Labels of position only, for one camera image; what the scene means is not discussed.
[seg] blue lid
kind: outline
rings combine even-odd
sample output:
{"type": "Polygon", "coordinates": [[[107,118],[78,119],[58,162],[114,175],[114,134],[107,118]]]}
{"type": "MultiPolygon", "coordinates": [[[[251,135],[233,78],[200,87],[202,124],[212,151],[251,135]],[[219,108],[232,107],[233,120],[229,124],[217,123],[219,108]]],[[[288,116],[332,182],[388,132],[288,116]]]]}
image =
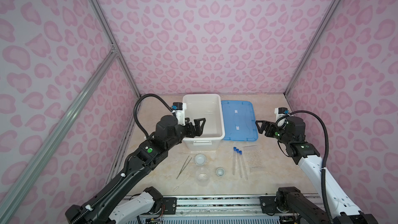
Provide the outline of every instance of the blue lid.
{"type": "Polygon", "coordinates": [[[221,101],[224,140],[253,142],[258,139],[256,117],[251,102],[221,101]]]}

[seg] test tube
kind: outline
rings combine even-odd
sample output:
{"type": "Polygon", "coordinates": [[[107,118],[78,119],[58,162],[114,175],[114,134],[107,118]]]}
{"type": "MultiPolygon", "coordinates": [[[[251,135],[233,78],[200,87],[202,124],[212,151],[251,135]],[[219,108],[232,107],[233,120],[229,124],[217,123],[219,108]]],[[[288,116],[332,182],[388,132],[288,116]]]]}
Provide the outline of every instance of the test tube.
{"type": "Polygon", "coordinates": [[[248,179],[248,174],[246,172],[246,165],[245,165],[245,161],[243,160],[243,156],[242,156],[242,151],[239,151],[239,157],[242,163],[242,167],[243,167],[243,172],[245,173],[245,178],[246,180],[248,179]]]}
{"type": "Polygon", "coordinates": [[[232,160],[232,174],[235,175],[235,164],[236,164],[236,147],[234,147],[234,158],[232,160]]]}
{"type": "MultiPolygon", "coordinates": [[[[236,149],[236,153],[237,153],[237,156],[239,156],[239,153],[242,153],[242,151],[240,151],[239,149],[236,149]]],[[[239,175],[240,175],[240,177],[242,177],[242,167],[240,165],[239,157],[238,157],[238,164],[239,164],[239,175]]]]}

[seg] white plastic bin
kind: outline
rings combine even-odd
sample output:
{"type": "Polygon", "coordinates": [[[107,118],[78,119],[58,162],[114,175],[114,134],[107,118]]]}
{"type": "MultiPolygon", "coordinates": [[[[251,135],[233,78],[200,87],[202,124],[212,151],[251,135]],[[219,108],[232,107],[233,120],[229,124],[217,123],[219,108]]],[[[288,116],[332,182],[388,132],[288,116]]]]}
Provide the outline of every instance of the white plastic bin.
{"type": "Polygon", "coordinates": [[[191,122],[196,118],[206,118],[200,137],[183,139],[188,149],[191,151],[217,150],[225,136],[220,96],[215,93],[189,94],[182,98],[182,102],[187,104],[185,117],[191,122]]]}

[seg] table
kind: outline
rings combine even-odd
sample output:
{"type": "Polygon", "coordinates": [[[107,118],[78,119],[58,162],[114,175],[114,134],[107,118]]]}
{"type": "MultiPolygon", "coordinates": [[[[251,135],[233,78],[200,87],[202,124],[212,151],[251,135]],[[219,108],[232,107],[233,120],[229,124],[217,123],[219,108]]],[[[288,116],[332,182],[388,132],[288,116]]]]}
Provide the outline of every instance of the table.
{"type": "MultiPolygon", "coordinates": [[[[170,106],[173,102],[182,102],[182,97],[182,95],[162,96],[170,106]]],[[[275,121],[274,109],[276,107],[289,108],[282,94],[221,95],[221,100],[250,101],[254,107],[256,120],[275,121]]],[[[155,130],[160,118],[167,114],[170,112],[158,99],[148,97],[142,103],[138,119],[147,132],[151,133],[155,130]]],[[[144,138],[142,131],[135,126],[125,156],[135,151],[144,138]]],[[[279,187],[288,186],[294,186],[302,193],[316,193],[304,172],[291,158],[282,154],[276,139],[267,138],[261,134],[255,142],[222,141],[219,148],[211,152],[191,152],[184,143],[178,144],[169,151],[168,157],[138,182],[128,195],[141,193],[150,186],[155,187],[162,195],[275,194],[279,187]],[[244,177],[239,177],[239,170],[235,176],[232,174],[233,147],[243,149],[244,146],[250,145],[257,145],[262,153],[264,170],[248,171],[248,180],[245,180],[244,177]],[[195,172],[198,166],[195,165],[193,159],[181,176],[176,179],[188,155],[195,157],[198,153],[206,156],[205,166],[211,172],[211,181],[206,187],[196,183],[195,172]],[[215,174],[218,167],[225,169],[224,177],[218,177],[215,174]]]]}

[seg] pink heart pattern wallpaper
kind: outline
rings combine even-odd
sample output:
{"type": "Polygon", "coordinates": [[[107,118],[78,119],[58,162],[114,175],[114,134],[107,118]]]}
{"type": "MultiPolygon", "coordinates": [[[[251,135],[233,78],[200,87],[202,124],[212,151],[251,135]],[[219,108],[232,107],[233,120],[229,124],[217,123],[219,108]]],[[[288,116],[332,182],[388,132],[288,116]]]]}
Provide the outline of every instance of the pink heart pattern wallpaper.
{"type": "Polygon", "coordinates": [[[284,92],[331,0],[99,0],[141,93],[284,92]]]}
{"type": "Polygon", "coordinates": [[[10,223],[66,223],[72,204],[98,193],[135,100],[121,66],[113,62],[10,223]]]}
{"type": "Polygon", "coordinates": [[[87,0],[0,0],[0,201],[109,50],[87,0]]]}
{"type": "MultiPolygon", "coordinates": [[[[397,0],[344,0],[288,96],[325,122],[330,172],[380,224],[398,220],[397,16],[397,0]]],[[[320,124],[300,117],[323,154],[320,124]]]]}

